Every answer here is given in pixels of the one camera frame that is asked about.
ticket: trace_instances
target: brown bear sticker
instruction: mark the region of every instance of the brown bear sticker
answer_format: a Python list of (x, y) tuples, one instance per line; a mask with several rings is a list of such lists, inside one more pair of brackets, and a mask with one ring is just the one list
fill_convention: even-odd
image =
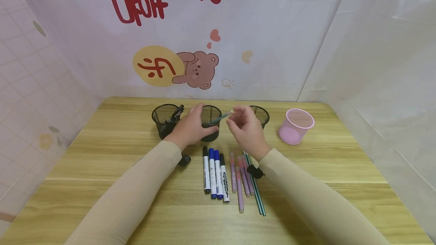
[(203, 90), (210, 88), (210, 81), (215, 75), (215, 66), (218, 65), (218, 56), (213, 53), (206, 54), (203, 51), (195, 53), (180, 52), (177, 56), (182, 59), (185, 65), (183, 76), (173, 78), (174, 84), (187, 84), (190, 87), (200, 87)]

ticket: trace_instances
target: hand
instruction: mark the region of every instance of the hand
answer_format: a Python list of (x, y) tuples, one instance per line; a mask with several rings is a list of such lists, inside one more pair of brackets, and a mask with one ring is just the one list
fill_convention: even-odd
[(203, 128), (201, 126), (201, 111), (204, 104), (197, 104), (190, 108), (188, 114), (184, 116), (174, 127), (172, 133), (164, 138), (164, 141), (173, 142), (181, 150), (189, 145), (193, 145), (205, 136), (218, 131), (218, 126)]
[(227, 119), (230, 131), (241, 148), (259, 162), (273, 149), (265, 140), (259, 120), (249, 106), (236, 106), (233, 111)]

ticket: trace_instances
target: table surface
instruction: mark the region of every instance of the table surface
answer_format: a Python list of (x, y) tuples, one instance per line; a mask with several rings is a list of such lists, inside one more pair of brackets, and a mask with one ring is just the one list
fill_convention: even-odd
[[(160, 141), (152, 110), (165, 103), (190, 108), (198, 102), (223, 112), (236, 104), (265, 108), (271, 117), (264, 130), (267, 141), (352, 202), (391, 244), (433, 244), (326, 104), (128, 97), (111, 97), (101, 104), (0, 244), (63, 244), (98, 198)], [(289, 108), (306, 110), (315, 119), (315, 126), (296, 146), (285, 144), (277, 134)], [(230, 194), (229, 205), (204, 195), (203, 145), (183, 152), (191, 156), (191, 163), (177, 166), (163, 183), (129, 244), (318, 244), (265, 177), (258, 180), (258, 187), (266, 217), (259, 215), (255, 197), (244, 197), (245, 211), (239, 214), (236, 194)], [(207, 146), (219, 149), (227, 161), (230, 152), (241, 154), (224, 122), (218, 139)]]

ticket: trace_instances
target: mesh cup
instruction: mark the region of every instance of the mesh cup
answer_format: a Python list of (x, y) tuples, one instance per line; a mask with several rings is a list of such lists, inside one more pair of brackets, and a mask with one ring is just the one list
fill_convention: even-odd
[(285, 143), (297, 145), (313, 125), (315, 125), (315, 120), (307, 111), (289, 109), (279, 129), (279, 136)]
[(269, 122), (269, 113), (262, 107), (256, 105), (250, 105), (257, 119), (259, 119), (262, 129)]
[(176, 126), (179, 119), (171, 123), (165, 123), (167, 119), (169, 119), (173, 113), (177, 110), (178, 106), (174, 104), (162, 104), (156, 107), (151, 113), (151, 118), (156, 123), (157, 132), (159, 133), (159, 137), (164, 139), (167, 135), (169, 135), (174, 127)]
[[(217, 119), (218, 117), (222, 116), (223, 114), (221, 111), (212, 105), (204, 105), (203, 111), (201, 111), (201, 123), (203, 123), (203, 128), (208, 128), (212, 126), (218, 126), (221, 121), (218, 121), (217, 123), (210, 125), (209, 123)], [(215, 133), (205, 136), (201, 139), (203, 142), (211, 142), (218, 138), (219, 130), (215, 131)]]

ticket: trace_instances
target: pink pen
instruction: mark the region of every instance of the pink pen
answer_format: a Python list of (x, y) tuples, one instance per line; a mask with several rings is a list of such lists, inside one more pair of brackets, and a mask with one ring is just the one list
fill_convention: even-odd
[(235, 156), (230, 153), (230, 171), (232, 174), (232, 192), (236, 193)]
[(244, 197), (243, 197), (243, 187), (241, 186), (241, 173), (239, 173), (239, 168), (236, 167), (236, 185), (238, 186), (238, 203), (239, 203), (239, 213), (244, 213)]
[(250, 196), (250, 188), (248, 187), (247, 176), (245, 175), (245, 172), (244, 172), (242, 156), (238, 156), (238, 165), (239, 165), (239, 170), (241, 171), (241, 177), (242, 177), (243, 183), (244, 183), (244, 191), (246, 193), (246, 196), (249, 197)]
[(244, 166), (244, 171), (247, 177), (247, 182), (248, 182), (248, 187), (250, 189), (250, 194), (252, 196), (254, 196), (254, 187), (253, 187), (253, 183), (251, 182), (251, 178), (250, 178), (250, 173), (248, 173), (247, 171), (247, 161), (245, 161), (244, 157), (241, 159), (243, 161), (243, 166)]

